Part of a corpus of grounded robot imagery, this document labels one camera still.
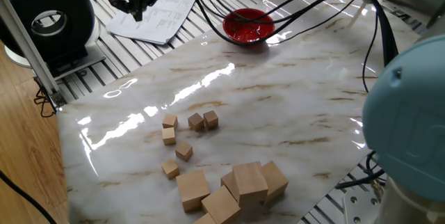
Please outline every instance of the table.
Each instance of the table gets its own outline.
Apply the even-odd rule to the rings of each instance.
[[[284,0],[264,0],[267,10]],[[297,0],[274,18],[306,6]],[[268,43],[329,17],[350,0],[329,0]],[[58,112],[68,200],[94,223],[193,223],[174,180],[161,164],[175,147],[161,139],[166,113],[178,115],[177,140],[193,146],[181,173],[203,169],[211,191],[232,166],[273,160],[289,179],[284,197],[245,209],[240,223],[296,223],[368,152],[361,130],[362,61],[375,14],[359,6],[280,45],[240,48],[213,31],[68,104]],[[417,35],[389,16],[399,49]],[[366,71],[369,86],[382,70],[375,41]],[[187,118],[215,110],[220,127],[191,131]]]

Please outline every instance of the wooden block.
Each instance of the wooden block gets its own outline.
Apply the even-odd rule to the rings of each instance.
[[[238,188],[236,186],[234,173],[230,172],[221,177],[221,186],[226,186],[235,199],[239,198]]]
[[[178,126],[178,117],[175,115],[166,114],[164,121],[162,122],[163,128],[176,127]]]
[[[239,193],[236,201],[240,206],[262,202],[266,199],[269,187],[259,161],[234,166],[233,172]]]
[[[198,131],[204,127],[204,119],[200,116],[199,113],[195,113],[188,118],[188,125],[193,130]]]
[[[266,178],[267,185],[269,186],[266,200],[264,200],[264,204],[267,204],[277,196],[284,193],[289,181],[273,161],[264,165],[262,170],[264,178]]]
[[[201,200],[210,194],[203,170],[176,177],[184,212],[201,208]]]
[[[208,128],[214,128],[218,126],[218,116],[215,111],[209,111],[204,114],[204,122],[207,124]]]
[[[216,224],[209,213],[205,214],[199,220],[195,221],[194,224]]]
[[[192,145],[188,144],[185,141],[181,142],[176,147],[176,157],[180,158],[185,162],[187,162],[190,159],[190,157],[192,157],[192,154],[193,154]]]
[[[202,208],[216,224],[233,223],[241,215],[241,208],[225,186],[203,199]]]
[[[173,159],[169,159],[168,161],[164,162],[161,167],[168,179],[173,179],[179,175],[178,165]]]
[[[175,128],[169,127],[162,129],[162,140],[164,141],[164,145],[176,144]]]

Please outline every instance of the bowl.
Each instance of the bowl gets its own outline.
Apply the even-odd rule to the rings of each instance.
[[[255,19],[265,14],[265,12],[253,9],[242,8],[234,11],[236,14],[248,18]],[[260,38],[270,35],[275,29],[274,24],[258,24],[254,22],[233,22],[227,19],[241,19],[233,13],[228,14],[222,22],[224,32],[234,41],[249,43]],[[271,22],[272,18],[265,16],[259,19],[260,22]]]

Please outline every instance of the wooden floor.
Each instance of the wooden floor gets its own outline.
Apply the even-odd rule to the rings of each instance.
[[[67,223],[67,191],[56,116],[40,117],[31,70],[9,61],[0,43],[0,170],[36,199],[58,224]],[[51,113],[46,105],[44,112]],[[0,224],[48,223],[0,181]]]

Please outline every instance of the white paper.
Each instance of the white paper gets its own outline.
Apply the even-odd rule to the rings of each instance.
[[[143,13],[141,22],[120,11],[106,30],[127,38],[163,45],[179,30],[194,3],[195,0],[158,0]]]

